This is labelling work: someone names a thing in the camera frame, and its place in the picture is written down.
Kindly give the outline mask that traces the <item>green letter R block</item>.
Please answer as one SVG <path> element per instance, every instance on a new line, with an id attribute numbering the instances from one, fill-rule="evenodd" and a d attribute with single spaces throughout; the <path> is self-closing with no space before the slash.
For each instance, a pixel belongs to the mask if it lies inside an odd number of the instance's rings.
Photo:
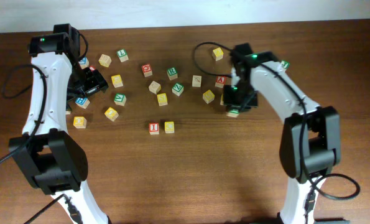
<path id="1" fill-rule="evenodd" d="M 239 116 L 239 111 L 238 110 L 230 110 L 226 113 L 227 116 L 232 117 L 232 118 L 237 118 Z"/>

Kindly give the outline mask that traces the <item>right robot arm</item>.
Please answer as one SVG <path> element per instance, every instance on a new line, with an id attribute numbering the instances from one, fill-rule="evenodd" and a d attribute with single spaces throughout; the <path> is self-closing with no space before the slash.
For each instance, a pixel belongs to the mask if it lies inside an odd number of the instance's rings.
<path id="1" fill-rule="evenodd" d="M 321 190 L 335 177 L 341 160 L 340 116 L 332 106 L 321 107 L 286 74 L 289 66 L 272 52 L 254 53 L 249 44 L 231 49 L 231 84 L 224 87 L 228 114 L 237 116 L 257 107 L 262 95 L 283 123 L 280 163 L 287 174 L 284 206 L 268 223 L 316 223 L 319 196 L 341 200 Z"/>

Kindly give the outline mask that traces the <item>yellow letter C block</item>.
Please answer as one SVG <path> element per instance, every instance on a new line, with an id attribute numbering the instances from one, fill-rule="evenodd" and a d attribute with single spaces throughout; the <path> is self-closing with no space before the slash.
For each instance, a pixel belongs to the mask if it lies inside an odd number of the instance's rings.
<path id="1" fill-rule="evenodd" d="M 166 134 L 171 134 L 175 132 L 175 123 L 173 121 L 166 121 L 164 123 L 164 131 Z"/>

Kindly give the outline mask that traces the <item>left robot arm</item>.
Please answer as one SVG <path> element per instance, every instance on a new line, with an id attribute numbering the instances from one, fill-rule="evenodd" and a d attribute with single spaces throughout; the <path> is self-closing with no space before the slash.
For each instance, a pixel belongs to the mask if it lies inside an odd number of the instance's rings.
<path id="1" fill-rule="evenodd" d="M 30 109 L 9 151 L 30 186 L 59 202 L 73 223 L 110 223 L 86 181 L 85 151 L 67 130 L 68 102 L 108 88 L 99 71 L 80 67 L 80 36 L 70 24 L 58 24 L 52 34 L 31 39 Z"/>

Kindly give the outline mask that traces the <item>red letter A block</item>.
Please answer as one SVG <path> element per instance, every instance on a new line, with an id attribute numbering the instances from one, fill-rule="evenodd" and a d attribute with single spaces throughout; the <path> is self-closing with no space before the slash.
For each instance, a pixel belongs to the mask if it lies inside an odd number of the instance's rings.
<path id="1" fill-rule="evenodd" d="M 226 77 L 218 76 L 216 77 L 215 87 L 223 88 L 226 83 Z"/>

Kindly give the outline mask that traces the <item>red letter I block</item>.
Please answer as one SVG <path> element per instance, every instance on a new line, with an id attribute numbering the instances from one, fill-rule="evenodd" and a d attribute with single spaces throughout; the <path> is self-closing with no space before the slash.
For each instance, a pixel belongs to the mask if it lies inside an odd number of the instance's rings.
<path id="1" fill-rule="evenodd" d="M 149 123 L 149 134 L 156 135 L 159 134 L 160 128 L 159 123 Z"/>

